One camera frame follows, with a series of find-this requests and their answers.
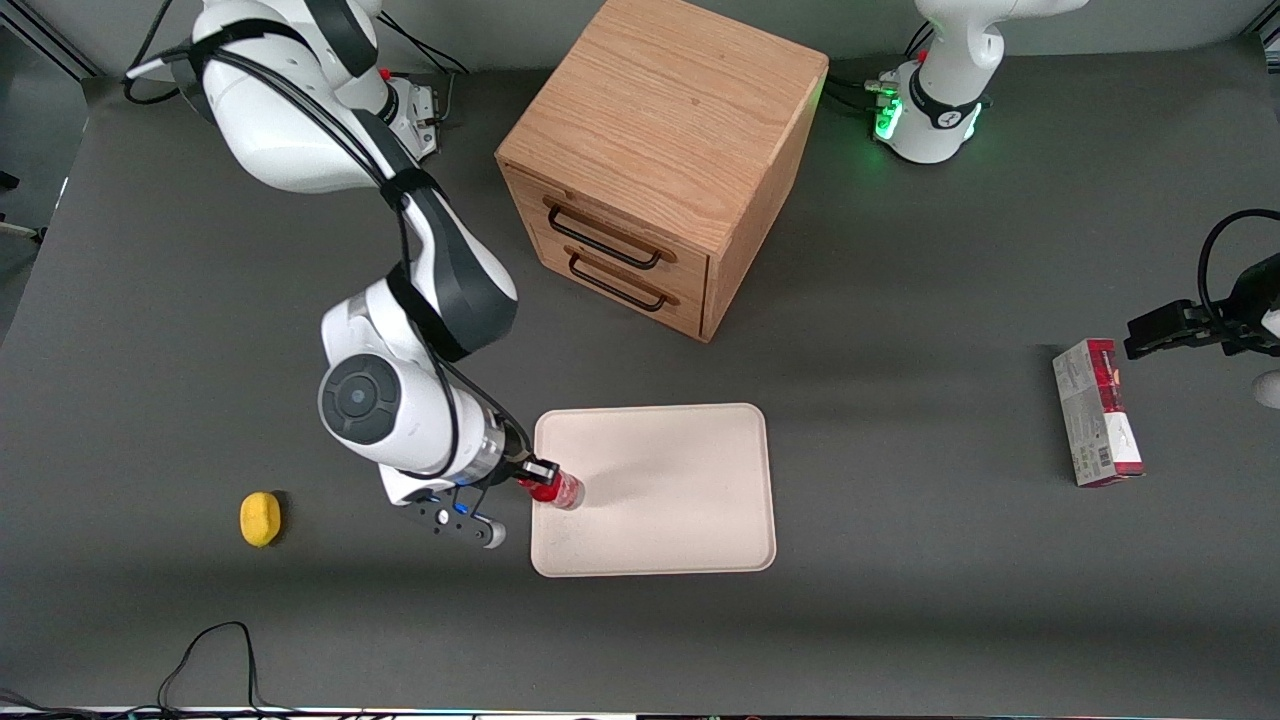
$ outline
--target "box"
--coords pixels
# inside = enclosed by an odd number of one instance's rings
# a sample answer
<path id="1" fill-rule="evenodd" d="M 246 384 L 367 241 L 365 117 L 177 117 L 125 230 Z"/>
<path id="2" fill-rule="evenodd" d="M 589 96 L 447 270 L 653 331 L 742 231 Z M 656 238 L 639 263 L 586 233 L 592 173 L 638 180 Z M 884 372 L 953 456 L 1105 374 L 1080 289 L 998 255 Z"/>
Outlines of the box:
<path id="1" fill-rule="evenodd" d="M 1082 341 L 1053 359 L 1075 484 L 1103 487 L 1142 475 L 1142 456 L 1120 400 L 1114 340 Z"/>
<path id="2" fill-rule="evenodd" d="M 826 74 L 822 53 L 696 5 L 608 0 L 495 154 L 539 260 L 710 341 Z"/>

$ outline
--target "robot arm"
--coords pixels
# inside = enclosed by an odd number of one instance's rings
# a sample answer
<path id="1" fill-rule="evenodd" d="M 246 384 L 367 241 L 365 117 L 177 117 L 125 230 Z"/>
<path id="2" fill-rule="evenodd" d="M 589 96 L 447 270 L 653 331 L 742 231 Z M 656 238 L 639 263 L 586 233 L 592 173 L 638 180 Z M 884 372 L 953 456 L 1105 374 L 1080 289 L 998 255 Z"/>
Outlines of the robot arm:
<path id="1" fill-rule="evenodd" d="M 1225 299 L 1208 296 L 1208 260 L 1213 245 L 1222 231 L 1243 218 L 1280 220 L 1280 211 L 1256 208 L 1222 218 L 1201 249 L 1196 269 L 1199 304 L 1175 300 L 1129 320 L 1124 347 L 1130 360 L 1158 350 L 1204 345 L 1221 345 L 1229 356 L 1253 351 L 1280 357 L 1280 255 L 1245 268 Z M 1267 407 L 1280 409 L 1280 370 L 1258 375 L 1253 382 L 1253 397 Z"/>
<path id="2" fill-rule="evenodd" d="M 1088 0 L 916 0 L 936 28 L 923 61 L 909 59 L 868 90 L 884 92 L 876 138 L 913 163 L 941 163 L 973 135 L 979 97 L 1005 58 L 997 22 L 1057 15 Z"/>
<path id="3" fill-rule="evenodd" d="M 495 547 L 502 525 L 458 501 L 458 488 L 508 478 L 554 486 L 558 466 L 534 457 L 524 430 L 448 363 L 506 334 L 515 286 L 393 128 L 340 100 L 333 87 L 343 76 L 325 72 L 326 49 L 276 5 L 291 3 L 209 0 L 192 45 L 160 58 L 191 60 L 228 147 L 257 179 L 292 192 L 376 187 L 398 213 L 404 261 L 321 323 L 330 369 L 320 415 L 334 438 L 379 464 L 393 505 L 413 519 L 448 519 L 436 534 Z M 408 233 L 422 245 L 412 263 Z M 468 389 L 453 387 L 445 368 Z"/>

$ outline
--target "wall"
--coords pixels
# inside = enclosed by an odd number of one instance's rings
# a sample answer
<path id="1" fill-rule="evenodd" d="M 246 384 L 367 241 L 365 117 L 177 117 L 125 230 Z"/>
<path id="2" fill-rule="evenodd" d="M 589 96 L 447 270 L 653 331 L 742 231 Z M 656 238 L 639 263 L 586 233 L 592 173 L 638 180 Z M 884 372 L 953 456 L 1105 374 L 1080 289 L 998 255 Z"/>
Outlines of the wall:
<path id="1" fill-rule="evenodd" d="M 159 0 L 27 0 L 83 53 L 120 73 Z M 911 0 L 695 0 L 833 58 L 900 51 L 920 23 Z M 410 32 L 475 68 L 552 67 L 600 0 L 387 0 Z M 1174 50 L 1239 33 L 1267 0 L 1093 0 L 1051 19 L 1005 23 L 1009 53 L 1060 55 Z M 157 36 L 168 47 L 191 31 L 198 0 L 175 0 Z M 381 64 L 426 69 L 404 41 L 383 35 Z"/>

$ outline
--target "white tray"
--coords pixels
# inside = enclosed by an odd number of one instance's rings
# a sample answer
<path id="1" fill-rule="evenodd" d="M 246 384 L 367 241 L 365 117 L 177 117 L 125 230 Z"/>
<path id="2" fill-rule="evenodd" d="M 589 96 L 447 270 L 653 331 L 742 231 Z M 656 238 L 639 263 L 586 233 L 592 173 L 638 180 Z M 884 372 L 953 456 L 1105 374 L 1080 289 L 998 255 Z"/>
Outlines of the white tray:
<path id="1" fill-rule="evenodd" d="M 777 551 L 764 415 L 745 402 L 553 410 L 539 457 L 585 502 L 535 502 L 530 559 L 549 578 L 750 573 Z"/>

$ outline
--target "wooden cabinet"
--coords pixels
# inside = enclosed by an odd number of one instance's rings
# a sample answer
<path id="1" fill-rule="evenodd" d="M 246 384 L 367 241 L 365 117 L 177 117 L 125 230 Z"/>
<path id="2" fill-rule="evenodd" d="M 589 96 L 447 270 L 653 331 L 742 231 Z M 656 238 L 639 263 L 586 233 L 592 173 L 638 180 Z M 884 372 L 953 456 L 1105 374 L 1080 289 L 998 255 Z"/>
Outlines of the wooden cabinet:
<path id="1" fill-rule="evenodd" d="M 827 58 L 608 0 L 498 147 L 552 270 L 709 341 L 791 191 Z"/>

